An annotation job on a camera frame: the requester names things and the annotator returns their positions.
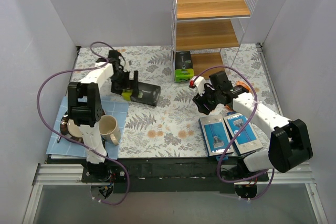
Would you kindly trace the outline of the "black green razor box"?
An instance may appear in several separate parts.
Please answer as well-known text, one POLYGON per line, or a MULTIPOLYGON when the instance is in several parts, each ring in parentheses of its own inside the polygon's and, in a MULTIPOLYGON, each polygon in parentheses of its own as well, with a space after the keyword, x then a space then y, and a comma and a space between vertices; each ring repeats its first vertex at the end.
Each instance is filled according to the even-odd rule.
POLYGON ((139 82, 139 94, 133 95, 132 90, 123 90, 122 97, 126 101, 157 106, 161 87, 153 84, 139 82))
POLYGON ((190 51, 179 51, 174 55, 174 81, 188 82, 194 77, 194 68, 190 51))

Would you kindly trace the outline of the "orange BIC razor pack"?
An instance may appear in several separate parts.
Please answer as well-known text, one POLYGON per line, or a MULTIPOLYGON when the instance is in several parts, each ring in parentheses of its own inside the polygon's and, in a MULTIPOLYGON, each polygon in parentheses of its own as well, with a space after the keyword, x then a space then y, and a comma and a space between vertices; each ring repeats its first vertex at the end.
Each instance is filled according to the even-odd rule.
POLYGON ((246 86, 243 82, 238 82, 236 86, 231 87, 227 91, 226 107, 233 110, 233 99, 238 98, 238 96, 243 93, 249 93, 249 87, 246 86))

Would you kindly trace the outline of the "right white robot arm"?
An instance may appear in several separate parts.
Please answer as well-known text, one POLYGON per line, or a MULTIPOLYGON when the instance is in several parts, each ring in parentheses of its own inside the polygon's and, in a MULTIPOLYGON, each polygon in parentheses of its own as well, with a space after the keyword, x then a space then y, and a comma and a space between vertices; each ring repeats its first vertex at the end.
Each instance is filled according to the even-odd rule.
POLYGON ((258 171, 276 169, 285 173, 313 157, 307 126, 300 119, 290 120, 272 111, 242 85, 232 85, 224 71, 210 75, 210 82, 195 76, 190 87, 197 90, 193 98, 198 111, 208 115, 217 105, 227 105, 259 127, 269 138, 269 147, 240 159, 237 173, 242 180, 251 180, 258 171))

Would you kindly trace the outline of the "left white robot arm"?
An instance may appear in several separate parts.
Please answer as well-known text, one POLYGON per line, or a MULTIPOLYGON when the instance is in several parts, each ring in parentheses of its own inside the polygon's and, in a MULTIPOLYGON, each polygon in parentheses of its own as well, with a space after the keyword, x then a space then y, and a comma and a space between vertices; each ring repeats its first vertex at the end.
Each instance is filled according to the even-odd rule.
POLYGON ((79 127, 83 144, 88 150, 87 162, 98 164, 93 175, 100 182, 108 181, 112 175, 111 168, 103 164, 107 151, 99 131, 103 113, 100 89, 108 79, 111 79, 117 94, 139 94, 137 72, 131 80, 128 62, 120 52, 113 49, 109 51, 107 58, 99 58, 94 69, 84 78, 68 85, 68 116, 79 127))

